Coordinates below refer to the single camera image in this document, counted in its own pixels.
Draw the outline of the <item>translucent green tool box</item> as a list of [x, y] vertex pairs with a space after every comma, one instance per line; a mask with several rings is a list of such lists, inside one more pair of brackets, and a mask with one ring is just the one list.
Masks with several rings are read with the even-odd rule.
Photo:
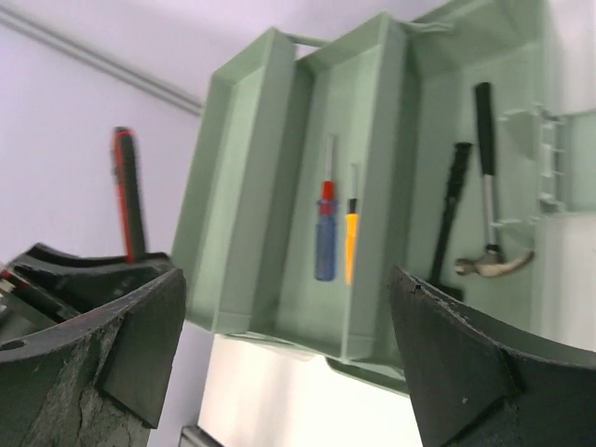
[[[412, 21], [382, 12], [299, 57], [271, 28], [210, 78], [172, 247], [186, 316], [242, 341], [319, 354], [337, 372], [407, 389], [389, 310], [400, 266], [429, 278], [454, 145], [470, 142], [441, 280], [521, 330], [590, 347], [595, 308], [573, 267], [595, 241], [595, 5], [450, 1]], [[484, 254], [474, 87], [492, 84], [499, 278], [458, 276]], [[329, 136], [335, 278], [315, 277]], [[359, 165], [345, 283], [351, 163]]]

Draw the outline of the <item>red handled pliers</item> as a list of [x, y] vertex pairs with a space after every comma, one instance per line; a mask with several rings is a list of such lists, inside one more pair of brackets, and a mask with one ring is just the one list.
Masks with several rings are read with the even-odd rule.
[[130, 128], [114, 128], [111, 154], [126, 259], [135, 263], [145, 256], [146, 244], [135, 141]]

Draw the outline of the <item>small black mallet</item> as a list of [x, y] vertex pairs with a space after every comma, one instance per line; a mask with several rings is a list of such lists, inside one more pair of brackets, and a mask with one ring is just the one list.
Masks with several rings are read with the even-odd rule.
[[440, 231], [434, 250], [429, 278], [427, 280], [428, 284], [443, 291], [457, 301], [462, 301], [464, 299], [463, 291], [442, 282], [441, 271], [448, 248], [454, 217], [462, 195], [471, 151], [472, 144], [470, 142], [457, 142], [454, 145], [454, 159], [449, 170], [445, 196], [443, 199]]

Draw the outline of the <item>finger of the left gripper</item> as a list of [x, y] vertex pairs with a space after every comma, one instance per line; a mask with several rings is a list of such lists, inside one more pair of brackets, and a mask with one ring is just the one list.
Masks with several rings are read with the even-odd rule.
[[53, 326], [106, 305], [173, 267], [163, 252], [130, 262], [124, 256], [84, 258], [35, 244], [1, 268], [6, 306]]

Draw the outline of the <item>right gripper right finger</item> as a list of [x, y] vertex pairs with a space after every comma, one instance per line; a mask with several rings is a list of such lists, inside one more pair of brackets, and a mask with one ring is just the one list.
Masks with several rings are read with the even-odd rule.
[[426, 446], [592, 446], [595, 354], [392, 271], [389, 302]]

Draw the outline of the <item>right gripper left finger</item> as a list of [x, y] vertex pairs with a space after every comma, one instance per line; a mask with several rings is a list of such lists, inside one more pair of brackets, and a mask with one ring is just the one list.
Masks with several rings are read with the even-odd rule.
[[179, 269], [83, 315], [1, 344], [4, 446], [144, 446], [185, 314]]

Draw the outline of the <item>blue handled screwdriver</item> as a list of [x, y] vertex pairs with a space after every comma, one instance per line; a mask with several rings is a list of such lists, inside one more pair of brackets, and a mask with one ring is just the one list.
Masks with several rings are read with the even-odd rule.
[[335, 278], [336, 201], [333, 181], [333, 159], [337, 136], [329, 136], [325, 152], [324, 175], [318, 205], [315, 277], [319, 281]]

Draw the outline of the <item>orange handled screwdriver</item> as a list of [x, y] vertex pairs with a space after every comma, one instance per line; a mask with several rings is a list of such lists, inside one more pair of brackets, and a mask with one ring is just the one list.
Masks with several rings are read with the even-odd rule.
[[358, 192], [359, 192], [359, 165], [351, 163], [351, 191], [347, 201], [347, 214], [345, 215], [345, 283], [352, 284], [355, 246], [358, 233]]

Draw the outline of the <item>claw hammer black handle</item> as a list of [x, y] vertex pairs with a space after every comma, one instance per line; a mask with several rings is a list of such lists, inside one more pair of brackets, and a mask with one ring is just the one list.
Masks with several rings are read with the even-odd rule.
[[492, 84], [480, 82], [474, 87], [476, 130], [481, 166], [481, 186], [484, 219], [484, 254], [475, 260], [460, 258], [454, 263], [458, 276], [478, 275], [483, 278], [499, 278], [513, 274], [535, 258], [528, 250], [514, 259], [506, 260], [499, 244], [496, 223], [496, 138], [492, 102]]

